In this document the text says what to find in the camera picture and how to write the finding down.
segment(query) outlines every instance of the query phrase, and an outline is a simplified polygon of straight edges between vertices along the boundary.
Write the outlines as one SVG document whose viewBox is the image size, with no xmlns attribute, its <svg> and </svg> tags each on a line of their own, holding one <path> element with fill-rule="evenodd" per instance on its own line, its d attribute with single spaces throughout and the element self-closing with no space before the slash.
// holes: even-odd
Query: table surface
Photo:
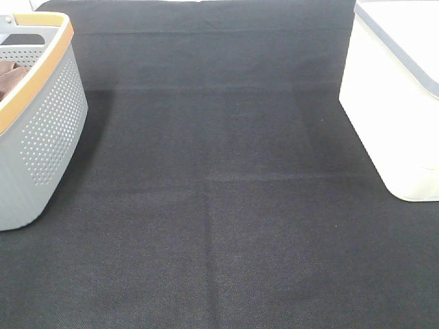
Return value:
<svg viewBox="0 0 439 329">
<path fill-rule="evenodd" d="M 0 233 L 0 328 L 438 328 L 439 206 L 338 101 L 353 0 L 51 1 L 89 113 Z"/>
</svg>

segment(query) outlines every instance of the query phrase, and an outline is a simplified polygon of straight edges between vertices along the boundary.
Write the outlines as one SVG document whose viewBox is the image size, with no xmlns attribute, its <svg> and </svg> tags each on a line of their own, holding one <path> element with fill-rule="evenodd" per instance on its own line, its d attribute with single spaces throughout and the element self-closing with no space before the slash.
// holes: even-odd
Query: brown cloth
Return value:
<svg viewBox="0 0 439 329">
<path fill-rule="evenodd" d="M 26 75 L 25 66 L 19 66 L 9 60 L 0 61 L 0 101 L 20 82 Z"/>
</svg>

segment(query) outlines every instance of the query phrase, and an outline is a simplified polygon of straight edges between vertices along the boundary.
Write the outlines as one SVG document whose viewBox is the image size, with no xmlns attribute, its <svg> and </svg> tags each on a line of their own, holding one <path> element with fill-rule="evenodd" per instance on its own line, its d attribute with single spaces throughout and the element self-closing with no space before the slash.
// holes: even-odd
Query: storage bin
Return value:
<svg viewBox="0 0 439 329">
<path fill-rule="evenodd" d="M 388 190 L 439 200 L 439 1 L 358 1 L 340 103 Z"/>
<path fill-rule="evenodd" d="M 78 143 L 88 106 L 67 15 L 1 15 L 0 34 L 44 39 L 43 45 L 0 45 L 0 60 L 29 68 L 0 101 L 0 230 L 10 230 L 45 208 Z"/>
</svg>

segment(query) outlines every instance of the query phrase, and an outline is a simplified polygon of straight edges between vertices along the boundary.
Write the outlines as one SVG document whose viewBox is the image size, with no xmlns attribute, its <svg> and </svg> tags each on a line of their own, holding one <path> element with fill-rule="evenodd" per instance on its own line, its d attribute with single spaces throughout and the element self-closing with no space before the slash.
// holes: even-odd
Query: gray plastic basket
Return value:
<svg viewBox="0 0 439 329">
<path fill-rule="evenodd" d="M 45 39 L 44 45 L 0 45 L 0 60 L 30 68 L 0 102 L 0 230 L 11 230 L 44 210 L 73 155 L 88 106 L 66 15 L 0 16 L 0 33 Z"/>
</svg>

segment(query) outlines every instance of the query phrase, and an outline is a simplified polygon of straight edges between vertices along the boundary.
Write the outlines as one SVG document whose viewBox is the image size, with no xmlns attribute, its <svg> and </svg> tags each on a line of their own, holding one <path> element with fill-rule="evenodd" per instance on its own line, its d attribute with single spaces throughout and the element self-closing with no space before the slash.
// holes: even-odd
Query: bin lid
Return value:
<svg viewBox="0 0 439 329">
<path fill-rule="evenodd" d="M 439 1 L 357 0 L 355 13 L 439 97 Z"/>
</svg>

